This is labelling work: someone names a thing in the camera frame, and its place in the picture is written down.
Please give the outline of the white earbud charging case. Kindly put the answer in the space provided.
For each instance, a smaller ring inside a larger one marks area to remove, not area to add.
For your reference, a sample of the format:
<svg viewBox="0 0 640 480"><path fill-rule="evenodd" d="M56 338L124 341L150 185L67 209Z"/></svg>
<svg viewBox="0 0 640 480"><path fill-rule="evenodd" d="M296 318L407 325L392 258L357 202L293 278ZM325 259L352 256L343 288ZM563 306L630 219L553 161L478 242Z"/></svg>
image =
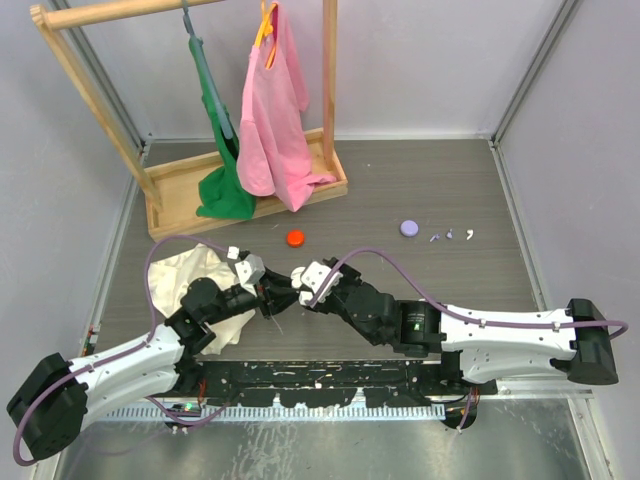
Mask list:
<svg viewBox="0 0 640 480"><path fill-rule="evenodd" d="M297 267L290 275L291 286L298 292L298 302L303 307L306 307L314 296L313 290L303 283L305 271L306 267Z"/></svg>

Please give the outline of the orange earbud charging case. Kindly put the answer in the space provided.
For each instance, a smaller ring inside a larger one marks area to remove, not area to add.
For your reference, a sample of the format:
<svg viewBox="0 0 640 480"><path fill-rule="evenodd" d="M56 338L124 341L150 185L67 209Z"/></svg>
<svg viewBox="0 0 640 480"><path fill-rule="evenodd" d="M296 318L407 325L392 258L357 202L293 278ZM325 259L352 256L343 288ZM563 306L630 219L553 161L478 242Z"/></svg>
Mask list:
<svg viewBox="0 0 640 480"><path fill-rule="evenodd" d="M291 248L300 248L305 244L305 234L303 231L294 229L286 235L286 243Z"/></svg>

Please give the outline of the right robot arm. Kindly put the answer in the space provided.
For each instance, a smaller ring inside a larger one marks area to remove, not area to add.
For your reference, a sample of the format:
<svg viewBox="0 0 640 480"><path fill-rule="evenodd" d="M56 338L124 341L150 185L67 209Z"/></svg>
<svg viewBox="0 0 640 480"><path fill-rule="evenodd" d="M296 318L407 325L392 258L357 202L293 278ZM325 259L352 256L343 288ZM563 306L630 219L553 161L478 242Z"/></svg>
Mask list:
<svg viewBox="0 0 640 480"><path fill-rule="evenodd" d="M440 354L438 379L449 393L501 378L555 372L577 384L618 381L607 324L587 299L542 312L397 300L364 282L348 265L333 271L335 263L312 262L292 272L300 304L339 316L373 345L389 345L408 357Z"/></svg>

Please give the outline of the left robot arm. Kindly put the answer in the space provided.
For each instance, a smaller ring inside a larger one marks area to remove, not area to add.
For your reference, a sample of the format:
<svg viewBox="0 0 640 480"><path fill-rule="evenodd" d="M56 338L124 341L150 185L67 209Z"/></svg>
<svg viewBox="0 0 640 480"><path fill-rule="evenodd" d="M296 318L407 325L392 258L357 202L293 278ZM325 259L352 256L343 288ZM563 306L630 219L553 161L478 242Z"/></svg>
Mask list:
<svg viewBox="0 0 640 480"><path fill-rule="evenodd" d="M17 428L15 461L31 466L61 452L95 420L139 398L191 395L204 378L196 357L215 339L212 325L255 309L274 316L296 303L299 292L272 271L255 285L227 289L201 277L190 283L179 309L148 334L73 360L46 356L7 405Z"/></svg>

